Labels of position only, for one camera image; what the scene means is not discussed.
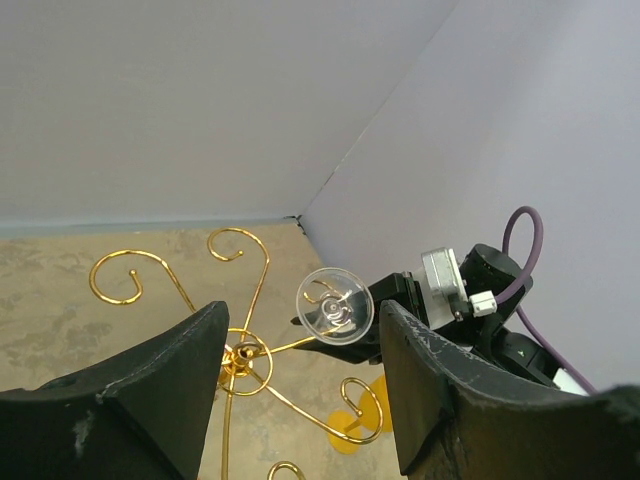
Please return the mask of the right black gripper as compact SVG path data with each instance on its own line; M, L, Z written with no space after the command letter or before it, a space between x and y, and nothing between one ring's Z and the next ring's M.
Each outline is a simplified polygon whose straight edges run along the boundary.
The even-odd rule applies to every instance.
M295 350L323 354L350 364L382 363L379 314L385 301L394 301L406 311L429 326L426 305L418 280L410 272L391 273L368 287L374 302L374 317L368 332L349 345L335 346L312 338L309 343L296 346Z

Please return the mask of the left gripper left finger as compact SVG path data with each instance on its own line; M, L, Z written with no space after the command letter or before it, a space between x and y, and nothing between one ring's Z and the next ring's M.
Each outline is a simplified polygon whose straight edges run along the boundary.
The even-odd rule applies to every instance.
M2 478L197 478L228 327L214 301L102 362L2 392Z

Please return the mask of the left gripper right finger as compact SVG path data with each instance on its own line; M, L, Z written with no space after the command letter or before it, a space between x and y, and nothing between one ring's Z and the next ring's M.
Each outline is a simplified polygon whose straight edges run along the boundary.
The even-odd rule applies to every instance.
M381 352L409 479L636 479L639 389L575 395L519 378L386 301Z

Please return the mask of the clear wine glass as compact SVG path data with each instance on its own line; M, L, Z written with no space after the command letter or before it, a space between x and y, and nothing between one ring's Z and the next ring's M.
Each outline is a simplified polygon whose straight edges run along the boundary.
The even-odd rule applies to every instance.
M375 315L373 296L366 284L350 271L330 267L310 273L301 282L296 310L307 332L331 346L361 340Z

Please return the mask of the yellow plastic wine glass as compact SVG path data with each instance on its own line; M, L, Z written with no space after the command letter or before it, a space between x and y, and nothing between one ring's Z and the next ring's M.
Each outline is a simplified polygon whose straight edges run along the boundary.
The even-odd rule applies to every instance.
M391 433L393 424L390 413L386 377L384 374L376 378L369 387L375 393L382 410L381 434ZM369 393L364 392L359 399L358 409L362 411L360 416L345 411L335 410L329 415L328 424L344 433L355 437L362 437L363 433L373 433L378 425L378 415L375 403ZM359 445L342 440L332 434L328 435L331 446L339 453L351 455L358 451Z

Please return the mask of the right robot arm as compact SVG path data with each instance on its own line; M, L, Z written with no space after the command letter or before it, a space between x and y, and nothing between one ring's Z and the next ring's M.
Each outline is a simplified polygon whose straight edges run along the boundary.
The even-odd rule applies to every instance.
M465 256L460 272L466 291L482 294L507 289L525 270L506 252L478 243ZM532 287L533 278L527 276L517 292L497 305L495 313L483 317L468 314L437 332L518 377L567 392L594 393L593 385L544 339L524 313L521 302ZM415 273L391 273L371 284L369 291L376 309L393 300L430 328L435 327L435 315L424 300L426 289L419 285Z

